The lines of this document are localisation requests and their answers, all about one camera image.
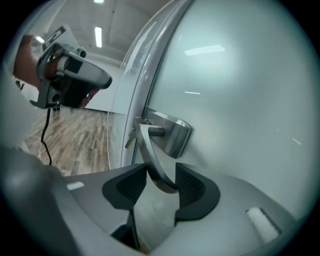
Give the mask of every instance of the ceiling light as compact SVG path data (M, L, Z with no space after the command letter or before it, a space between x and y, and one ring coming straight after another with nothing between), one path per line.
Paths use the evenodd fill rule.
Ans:
M217 52L224 52L224 51L225 51L225 48L223 48L220 44L217 44L217 45L204 46L200 48L185 50L184 53L187 56L190 56L190 55L196 55L196 54L217 53Z
M45 40L43 38L41 38L40 36L36 36L35 39L37 39L41 44L43 44L45 42Z
M185 94L198 94L198 95L201 95L200 92L193 92L193 91L185 91L184 93Z
M102 27L94 28L96 47L102 47Z

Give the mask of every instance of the car door handle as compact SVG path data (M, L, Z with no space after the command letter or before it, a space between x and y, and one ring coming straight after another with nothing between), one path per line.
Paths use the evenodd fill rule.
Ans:
M154 184L163 192L168 194L177 193L177 186L166 175L162 168L150 137L162 137L165 129L162 126L151 124L138 124L136 126L136 139L141 152L142 159L147 165L147 170Z

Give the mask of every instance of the white ceiling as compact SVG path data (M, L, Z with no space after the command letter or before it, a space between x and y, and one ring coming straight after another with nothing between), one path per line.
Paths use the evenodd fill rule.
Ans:
M130 45L151 19L170 0L67 0L49 33L67 24L80 46L88 52L122 62ZM102 27L102 48L96 47L95 27Z

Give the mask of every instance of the wooden floor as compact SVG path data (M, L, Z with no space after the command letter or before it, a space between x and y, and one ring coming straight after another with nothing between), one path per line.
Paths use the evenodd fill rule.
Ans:
M44 164L49 164L46 149L40 142L46 116L46 110L38 110L36 122L25 143L32 154ZM101 111L69 108L51 111L44 141L48 145L52 165L59 168L64 176L109 170L107 121L108 113Z

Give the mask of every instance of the black power cord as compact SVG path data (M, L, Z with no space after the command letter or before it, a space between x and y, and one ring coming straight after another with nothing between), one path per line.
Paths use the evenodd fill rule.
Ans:
M50 156L50 153L49 153L48 146L47 146L47 144L44 142L44 136L45 136L46 130L47 130L48 125L49 125L50 110L51 110L51 109L48 108L48 111L47 111L47 113L46 113L45 125L44 125L44 128L43 128L42 134L41 134L41 143L44 145L45 150L46 150L46 153L48 154L48 157L49 157L49 160L50 160L49 165L52 164L52 159L51 159L51 156Z

